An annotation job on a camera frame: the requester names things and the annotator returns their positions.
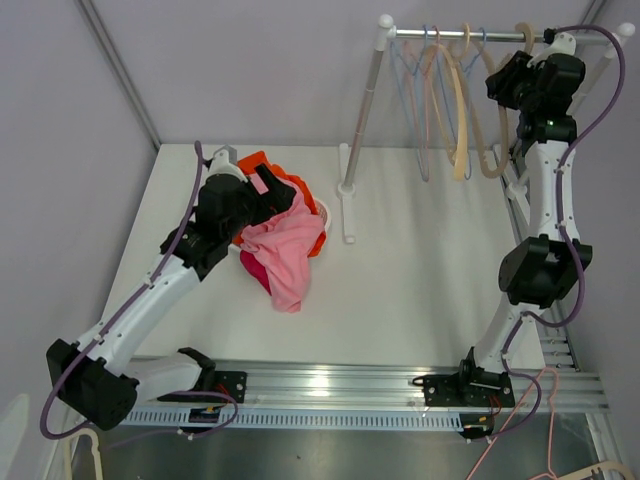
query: robotic arm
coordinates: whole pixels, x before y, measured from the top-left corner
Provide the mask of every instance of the robotic arm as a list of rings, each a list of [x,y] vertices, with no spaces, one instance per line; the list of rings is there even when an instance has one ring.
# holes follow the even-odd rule
[[[201,158],[199,144],[196,151],[211,175],[198,192],[198,205],[189,213],[195,218],[187,223],[175,250],[165,259],[178,229],[160,246],[160,255],[149,271],[166,262],[160,273],[154,278],[147,274],[134,289],[143,288],[142,294],[119,307],[124,313],[107,333],[100,335],[105,319],[113,318],[115,312],[71,345],[58,339],[47,351],[55,385],[80,352],[97,341],[64,381],[58,398],[102,430],[118,425],[137,403],[176,391],[213,389],[215,363],[191,348],[135,366],[129,362],[171,306],[226,257],[231,241],[245,226],[287,211],[295,197],[295,190],[281,183],[264,165],[256,172],[268,191],[258,193],[235,165],[235,151],[229,147],[218,150],[208,161]]]
[[[571,35],[561,33],[552,38],[551,45],[536,57],[516,52],[486,80],[489,98],[520,112],[517,134],[530,182],[529,236],[504,257],[498,277],[503,292],[500,304],[485,335],[461,361],[458,372],[413,380],[414,385],[423,387],[427,406],[489,408],[490,397],[497,397],[503,406],[513,407],[506,362],[521,341],[520,322],[533,323],[531,314],[542,315],[578,280],[575,260],[560,227],[564,227],[583,269],[591,261],[592,248],[580,243],[573,217],[574,151],[558,175],[560,159],[577,137],[576,122],[567,109],[584,80],[585,65],[573,56],[576,42]]]

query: orange cloth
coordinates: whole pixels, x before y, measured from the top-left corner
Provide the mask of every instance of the orange cloth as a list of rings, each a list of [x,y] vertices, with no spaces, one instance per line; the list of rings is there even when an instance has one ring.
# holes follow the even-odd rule
[[[256,167],[258,165],[263,164],[266,165],[267,168],[271,170],[271,172],[276,177],[284,178],[285,180],[289,180],[290,182],[295,183],[298,188],[300,188],[300,191],[304,196],[305,205],[309,207],[309,210],[311,210],[311,213],[313,215],[318,215],[318,207],[316,207],[316,202],[313,200],[313,195],[311,195],[311,191],[309,190],[309,187],[307,187],[307,184],[304,183],[304,180],[302,180],[297,175],[289,175],[282,169],[280,165],[269,163],[269,160],[267,160],[267,155],[263,151],[256,152],[252,155],[249,155],[248,157],[243,158],[238,162],[238,167],[240,168],[240,170],[242,170],[242,173],[244,173],[245,175],[250,175],[252,173],[256,173]],[[322,246],[324,245],[326,239],[327,233],[322,232],[318,237],[318,240],[316,240],[316,244],[311,249],[311,252],[309,252],[310,257],[315,257],[320,253],[320,250],[322,250]],[[242,243],[242,233],[234,238],[233,243],[235,243],[236,245],[240,245]]]

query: perforated metal strip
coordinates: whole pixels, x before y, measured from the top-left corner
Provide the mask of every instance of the perforated metal strip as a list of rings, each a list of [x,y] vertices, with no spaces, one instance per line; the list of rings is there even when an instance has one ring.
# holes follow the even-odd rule
[[[210,427],[211,424],[189,422],[189,408],[137,407],[121,425],[147,427]],[[218,422],[227,420],[232,411],[225,409]],[[439,431],[462,430],[460,416],[447,412],[362,412],[304,411],[252,408],[240,411],[235,428],[283,428],[327,430]]]

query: gray wall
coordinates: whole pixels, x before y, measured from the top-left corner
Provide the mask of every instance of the gray wall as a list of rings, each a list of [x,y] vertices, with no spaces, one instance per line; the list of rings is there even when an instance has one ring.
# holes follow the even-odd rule
[[[1,3],[0,411],[31,397],[9,477],[30,480],[45,351],[101,314],[153,152],[72,0]]]
[[[378,17],[508,30],[576,22],[586,4],[556,0],[96,0],[164,142],[350,142]],[[414,42],[417,51],[419,42]],[[496,60],[512,47],[490,46]],[[472,80],[488,141],[498,137],[482,61]],[[385,58],[366,145],[407,144]]]
[[[615,0],[601,21],[615,29],[640,23],[636,0]],[[591,52],[591,58],[598,49]],[[640,473],[640,318],[638,233],[640,232],[640,39],[625,48],[627,76],[620,101],[601,127],[578,149],[574,205],[580,235],[594,248],[587,271],[586,303],[571,327],[583,368],[597,371],[626,449]],[[617,63],[602,78],[578,116],[585,128],[611,98]]]

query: pink cloth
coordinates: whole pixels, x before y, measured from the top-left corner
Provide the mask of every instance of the pink cloth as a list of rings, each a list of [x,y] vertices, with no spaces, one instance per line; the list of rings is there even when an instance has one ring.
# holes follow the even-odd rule
[[[249,177],[258,191],[264,191],[260,177],[255,174]],[[246,227],[240,248],[264,265],[273,308],[293,313],[300,311],[302,298],[309,289],[311,270],[307,255],[324,231],[324,222],[305,205],[297,185],[279,180],[296,190],[291,208],[260,225]]]
[[[256,257],[249,252],[242,250],[240,252],[240,262],[249,274],[260,282],[260,285],[269,292],[271,295],[271,287],[269,286],[269,277],[267,276],[267,269],[264,268],[260,262],[256,260]]]

